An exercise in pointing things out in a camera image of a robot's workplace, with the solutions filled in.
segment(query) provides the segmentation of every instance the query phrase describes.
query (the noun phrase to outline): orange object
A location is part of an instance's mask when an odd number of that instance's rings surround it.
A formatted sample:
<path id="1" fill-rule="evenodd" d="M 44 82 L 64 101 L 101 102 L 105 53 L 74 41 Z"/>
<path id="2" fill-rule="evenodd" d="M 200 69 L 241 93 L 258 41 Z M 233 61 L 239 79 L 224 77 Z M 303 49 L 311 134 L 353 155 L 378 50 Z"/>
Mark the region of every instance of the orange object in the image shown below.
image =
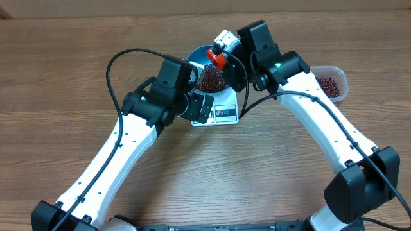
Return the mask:
<path id="1" fill-rule="evenodd" d="M 222 70 L 227 63 L 223 54 L 216 55 L 213 53 L 213 49 L 210 48 L 206 52 L 208 59 L 210 59 L 211 63 L 217 67 L 218 70 Z"/>

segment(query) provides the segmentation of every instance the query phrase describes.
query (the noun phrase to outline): wall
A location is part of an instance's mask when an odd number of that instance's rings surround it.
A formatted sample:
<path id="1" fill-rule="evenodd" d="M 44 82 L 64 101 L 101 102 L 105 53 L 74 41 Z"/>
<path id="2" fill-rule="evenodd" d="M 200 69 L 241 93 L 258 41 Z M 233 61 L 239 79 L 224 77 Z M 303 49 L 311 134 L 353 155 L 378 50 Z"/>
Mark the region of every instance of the wall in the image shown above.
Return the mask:
<path id="1" fill-rule="evenodd" d="M 0 6 L 6 12 L 6 17 L 39 19 L 193 13 L 394 10 L 409 8 L 411 0 L 0 0 Z"/>

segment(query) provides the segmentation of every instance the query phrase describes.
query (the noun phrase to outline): cable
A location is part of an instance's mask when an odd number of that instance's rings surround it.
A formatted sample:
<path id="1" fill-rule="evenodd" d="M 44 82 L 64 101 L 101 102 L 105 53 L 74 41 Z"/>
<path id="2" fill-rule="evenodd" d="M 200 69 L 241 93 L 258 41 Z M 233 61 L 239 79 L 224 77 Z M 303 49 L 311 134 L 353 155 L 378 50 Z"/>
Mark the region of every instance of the cable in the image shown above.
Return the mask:
<path id="1" fill-rule="evenodd" d="M 269 96 L 265 96 L 259 100 L 257 100 L 255 103 L 251 104 L 245 111 L 243 116 L 251 109 L 253 109 L 255 106 L 260 104 L 261 102 L 264 102 L 268 99 L 278 97 L 278 96 L 283 96 L 283 95 L 298 95 L 298 96 L 305 96 L 307 98 L 310 98 L 313 102 L 317 102 L 319 105 L 321 105 L 327 112 L 328 114 L 334 119 L 334 121 L 337 123 L 337 125 L 340 127 L 344 135 L 348 138 L 349 142 L 353 145 L 353 147 L 360 153 L 360 155 L 368 161 L 368 163 L 372 166 L 372 168 L 377 172 L 377 174 L 381 177 L 381 179 L 390 187 L 391 191 L 397 196 L 399 202 L 404 206 L 404 209 L 406 210 L 408 216 L 410 217 L 410 222 L 411 222 L 411 209 L 408 206 L 407 202 L 404 200 L 402 195 L 397 191 L 397 189 L 391 184 L 391 182 L 387 179 L 387 177 L 384 175 L 384 173 L 381 172 L 379 167 L 369 158 L 367 154 L 364 153 L 364 151 L 359 147 L 358 143 L 354 141 L 354 139 L 351 137 L 351 135 L 348 133 L 346 128 L 342 125 L 341 121 L 338 119 L 338 117 L 334 114 L 334 112 L 323 102 L 321 101 L 318 97 L 312 96 L 307 93 L 303 92 L 296 92 L 296 91 L 284 91 L 284 92 L 278 92 L 276 94 L 272 94 Z M 399 228 L 395 227 L 389 224 L 386 224 L 384 222 L 372 219 L 372 218 L 362 218 L 364 221 L 370 221 L 373 222 L 377 225 L 381 225 L 386 228 L 390 228 L 392 230 L 411 230 L 411 225 L 408 228 Z"/>
<path id="2" fill-rule="evenodd" d="M 235 59 L 243 67 L 243 70 L 244 70 L 244 74 L 245 74 L 245 77 L 244 77 L 245 78 L 245 98 L 244 98 L 243 108 L 242 108 L 241 113 L 240 113 L 240 118 L 241 118 L 242 114 L 245 111 L 245 108 L 247 107 L 247 102 L 249 100 L 249 77 L 247 76 L 247 70 L 245 69 L 245 66 L 244 66 L 243 62 L 241 62 L 237 57 L 232 55 L 230 52 L 224 51 L 223 49 L 221 50 L 221 52 L 223 52 L 226 55 L 228 55 L 229 57 Z"/>
<path id="3" fill-rule="evenodd" d="M 118 119 L 119 119 L 119 133 L 118 133 L 118 138 L 117 141 L 113 147 L 113 150 L 111 151 L 109 157 L 107 157 L 107 160 L 104 162 L 104 164 L 102 165 L 102 167 L 100 168 L 100 170 L 97 172 L 96 176 L 94 176 L 94 178 L 90 181 L 90 183 L 87 185 L 87 187 L 84 189 L 84 191 L 81 193 L 81 195 L 79 195 L 77 197 L 77 200 L 73 203 L 73 205 L 70 207 L 70 209 L 66 212 L 66 214 L 63 216 L 63 218 L 57 223 L 57 225 L 54 226 L 54 228 L 52 229 L 52 231 L 57 231 L 62 225 L 63 223 L 66 221 L 66 219 L 70 216 L 70 214 L 75 210 L 75 208 L 77 207 L 77 205 L 84 199 L 85 195 L 89 192 L 89 190 L 91 189 L 91 187 L 94 185 L 94 183 L 97 181 L 97 179 L 100 177 L 100 175 L 104 172 L 104 169 L 108 166 L 108 164 L 110 163 L 111 159 L 113 158 L 114 154 L 116 153 L 120 142 L 121 142 L 121 138 L 123 136 L 123 116 L 121 115 L 121 109 L 120 106 L 118 105 L 116 96 L 114 95 L 113 92 L 113 88 L 111 87 L 111 83 L 110 83 L 110 69 L 111 69 L 111 65 L 113 64 L 113 62 L 121 55 L 130 53 L 130 52 L 134 52 L 134 51 L 140 51 L 140 52 L 146 52 L 146 53 L 150 53 L 153 55 L 157 55 L 163 58 L 167 58 L 166 55 L 160 54 L 158 52 L 155 51 L 151 51 L 149 49 L 139 49 L 139 48 L 133 48 L 133 49 L 127 49 L 124 51 L 119 52 L 118 54 L 114 55 L 114 57 L 111 58 L 109 64 L 107 65 L 107 70 L 105 73 L 105 77 L 106 77 L 106 81 L 107 81 L 107 87 L 109 88 L 109 92 L 111 95 L 111 98 L 113 100 L 114 106 L 116 107 L 116 111 L 117 111 L 117 115 L 118 115 Z"/>

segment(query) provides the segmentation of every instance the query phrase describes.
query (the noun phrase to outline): red bean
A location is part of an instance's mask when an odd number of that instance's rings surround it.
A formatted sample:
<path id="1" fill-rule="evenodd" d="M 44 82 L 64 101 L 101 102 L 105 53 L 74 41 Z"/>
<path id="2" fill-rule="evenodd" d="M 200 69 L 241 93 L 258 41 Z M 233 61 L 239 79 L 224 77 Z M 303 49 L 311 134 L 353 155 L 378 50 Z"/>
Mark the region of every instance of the red bean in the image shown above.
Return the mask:
<path id="1" fill-rule="evenodd" d="M 224 81 L 222 72 L 215 68 L 212 64 L 204 66 L 204 77 L 201 84 L 197 85 L 197 89 L 205 93 L 221 92 L 227 87 Z"/>
<path id="2" fill-rule="evenodd" d="M 315 79 L 317 80 L 322 91 L 324 91 L 327 97 L 334 98 L 334 97 L 341 96 L 340 90 L 337 87 L 337 83 L 331 77 L 329 78 L 315 77 Z"/>

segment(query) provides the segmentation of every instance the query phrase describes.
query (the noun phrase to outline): wooden surface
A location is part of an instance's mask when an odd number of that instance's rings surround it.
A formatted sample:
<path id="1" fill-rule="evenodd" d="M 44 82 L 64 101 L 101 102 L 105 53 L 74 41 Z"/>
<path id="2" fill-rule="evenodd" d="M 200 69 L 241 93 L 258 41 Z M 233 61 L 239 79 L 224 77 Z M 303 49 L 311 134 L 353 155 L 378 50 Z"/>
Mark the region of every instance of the wooden surface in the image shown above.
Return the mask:
<path id="1" fill-rule="evenodd" d="M 0 0 L 13 19 L 208 13 L 406 10 L 411 0 Z"/>
<path id="2" fill-rule="evenodd" d="M 411 203 L 409 10 L 3 20 L 0 230 L 30 230 L 36 204 L 54 203 L 109 136 L 116 112 L 105 68 L 114 54 L 144 47 L 187 57 L 223 29 L 258 19 L 267 21 L 282 52 L 346 72 L 349 94 L 338 108 L 380 147 L 395 147 L 399 190 Z M 146 54 L 119 58 L 111 74 L 117 98 L 160 65 Z M 249 101 L 264 95 L 252 91 Z M 171 225 L 304 219 L 323 206 L 332 178 L 300 122 L 267 101 L 236 126 L 193 128 L 176 119 L 130 172 L 107 217 Z M 397 200 L 368 215 L 408 225 Z"/>

